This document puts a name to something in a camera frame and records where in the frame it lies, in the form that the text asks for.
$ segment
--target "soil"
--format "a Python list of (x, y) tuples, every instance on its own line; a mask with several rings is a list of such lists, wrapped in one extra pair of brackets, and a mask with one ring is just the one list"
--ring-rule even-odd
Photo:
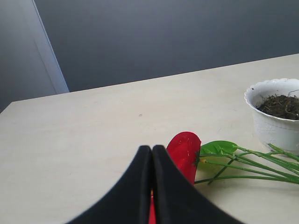
[(274, 117), (299, 120), (299, 98), (296, 96), (269, 96), (257, 109)]

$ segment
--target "white table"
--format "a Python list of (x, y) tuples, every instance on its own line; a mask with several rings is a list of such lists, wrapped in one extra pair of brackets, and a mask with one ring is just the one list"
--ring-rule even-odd
[[(70, 220), (116, 183), (139, 145), (167, 145), (181, 131), (265, 150), (243, 95), (283, 77), (299, 78), (299, 55), (13, 102), (0, 114), (0, 223)], [(205, 175), (199, 170), (197, 179)], [(298, 223), (297, 185), (225, 180), (196, 188), (246, 223)]]

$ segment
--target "white trim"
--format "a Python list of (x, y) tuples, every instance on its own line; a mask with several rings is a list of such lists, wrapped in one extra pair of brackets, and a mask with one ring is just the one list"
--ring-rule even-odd
[(69, 92), (34, 0), (18, 2), (56, 93)]

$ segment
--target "green leaf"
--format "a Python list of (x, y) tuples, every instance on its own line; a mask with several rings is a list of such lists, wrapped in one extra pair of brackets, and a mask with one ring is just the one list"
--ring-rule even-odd
[(231, 156), (238, 146), (230, 141), (211, 141), (200, 149), (200, 156)]

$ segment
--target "flower pot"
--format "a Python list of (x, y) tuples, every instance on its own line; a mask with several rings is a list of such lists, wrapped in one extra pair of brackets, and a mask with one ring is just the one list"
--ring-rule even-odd
[(273, 79), (257, 83), (245, 92), (246, 103), (252, 108), (259, 140), (269, 149), (269, 143), (293, 154), (299, 154), (299, 120), (277, 118), (257, 109), (269, 96), (299, 95), (299, 80)]

